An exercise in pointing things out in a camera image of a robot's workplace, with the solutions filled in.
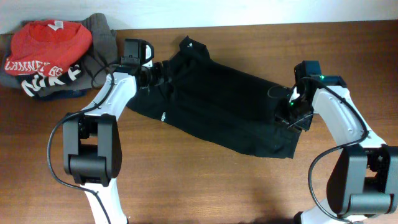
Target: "white wall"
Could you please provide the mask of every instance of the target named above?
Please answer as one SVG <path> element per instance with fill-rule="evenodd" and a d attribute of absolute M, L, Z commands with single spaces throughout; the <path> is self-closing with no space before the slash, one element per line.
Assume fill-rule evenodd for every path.
<path fill-rule="evenodd" d="M 32 19 L 102 12 L 112 29 L 233 26 L 398 18 L 398 0 L 0 0 L 0 33 Z"/>

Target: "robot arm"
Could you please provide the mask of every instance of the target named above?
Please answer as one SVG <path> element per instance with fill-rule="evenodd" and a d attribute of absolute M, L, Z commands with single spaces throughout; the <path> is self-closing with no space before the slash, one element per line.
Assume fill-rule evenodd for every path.
<path fill-rule="evenodd" d="M 119 119 L 137 90 L 164 82 L 162 66 L 152 64 L 154 49 L 143 40 L 126 39 L 124 57 L 94 100 L 83 110 L 97 109 L 70 119 L 63 124 L 63 165 L 76 184 L 97 193 L 100 201 L 85 191 L 96 224 L 128 223 L 119 201 L 116 177 L 121 169 L 122 151 L 118 133 Z M 98 144 L 83 144 L 81 139 L 97 137 Z"/>
<path fill-rule="evenodd" d="M 398 148 L 387 146 L 372 131 L 356 109 L 341 77 L 323 76 L 318 62 L 308 61 L 295 67 L 295 76 L 297 83 L 301 78 L 306 77 L 305 79 L 314 79 L 314 83 L 323 82 L 329 86 L 326 86 L 327 90 L 319 85 L 298 84 L 294 92 L 299 93 L 290 98 L 288 105 L 292 108 L 289 109 L 290 117 L 286 116 L 286 119 L 304 116 L 306 113 L 318 113 L 328 126 L 337 145 L 361 139 L 364 134 L 363 126 L 368 130 L 368 135 L 363 141 L 344 146 L 340 150 L 340 158 L 328 181 L 327 199 L 320 202 L 320 205 L 330 214 L 351 222 L 360 222 L 367 218 L 394 212 L 397 208 L 397 200 L 394 196 L 398 194 L 396 181 Z M 341 99 L 351 105 L 351 109 Z M 309 128 L 309 126 L 310 122 L 307 121 L 296 128 Z M 377 172 L 376 176 L 366 177 L 367 168 Z M 294 221 L 295 224 L 344 223 L 330 218 L 318 206 L 298 213 Z"/>

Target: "red shirt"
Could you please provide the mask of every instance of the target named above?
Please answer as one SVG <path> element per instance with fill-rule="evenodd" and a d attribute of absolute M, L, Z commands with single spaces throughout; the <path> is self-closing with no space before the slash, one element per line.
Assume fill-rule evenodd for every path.
<path fill-rule="evenodd" d="M 54 22 L 30 22 L 12 37 L 6 73 L 58 77 L 83 56 L 93 41 L 90 31 L 79 23 L 65 21 L 63 28 L 54 30 L 48 26 Z"/>

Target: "folded clothes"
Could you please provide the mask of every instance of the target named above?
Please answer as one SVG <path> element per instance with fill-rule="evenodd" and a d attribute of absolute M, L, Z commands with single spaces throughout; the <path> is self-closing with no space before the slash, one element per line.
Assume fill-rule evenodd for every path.
<path fill-rule="evenodd" d="M 19 44 L 13 41 L 14 47 L 9 44 L 0 69 L 0 84 L 22 88 L 37 98 L 56 91 L 62 91 L 65 97 L 75 96 L 76 90 L 91 88 L 93 74 L 118 57 L 116 32 L 109 29 L 104 14 L 93 14 L 76 22 L 25 22 L 14 37 L 28 41 L 19 41 Z M 26 50 L 15 50 L 21 46 Z M 15 60 L 13 51 L 20 56 L 20 61 Z M 32 53 L 30 57 L 26 57 L 26 52 Z M 100 72 L 94 84 L 102 85 L 105 77 L 105 71 Z"/>
<path fill-rule="evenodd" d="M 189 37 L 163 66 L 171 81 L 139 90 L 128 108 L 241 154 L 293 158 L 300 133 L 274 122 L 288 88 L 270 97 L 280 85 L 212 61 L 206 46 Z"/>

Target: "wooden surface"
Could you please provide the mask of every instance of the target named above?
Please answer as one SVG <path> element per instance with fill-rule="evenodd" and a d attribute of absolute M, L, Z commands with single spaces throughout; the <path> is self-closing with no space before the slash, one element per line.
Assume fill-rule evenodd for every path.
<path fill-rule="evenodd" d="M 324 74 L 345 79 L 373 130 L 398 146 L 397 21 L 124 30 L 118 44 L 126 37 L 148 40 L 155 61 L 161 61 L 177 52 L 186 35 L 206 44 L 213 60 L 286 86 L 294 84 L 296 64 L 319 60 Z M 54 124 L 95 95 L 42 102 L 0 88 L 0 223 L 93 223 L 84 193 L 51 177 L 45 146 Z M 319 116 L 301 135 L 294 159 L 240 155 L 128 109 L 118 126 L 119 194 L 132 223 L 266 223 L 293 217 L 314 206 L 308 167 L 335 145 Z M 61 134 L 53 143 L 53 166 L 71 182 L 62 169 Z M 319 198 L 336 159 L 332 154 L 315 168 Z M 398 223 L 398 213 L 366 223 Z"/>

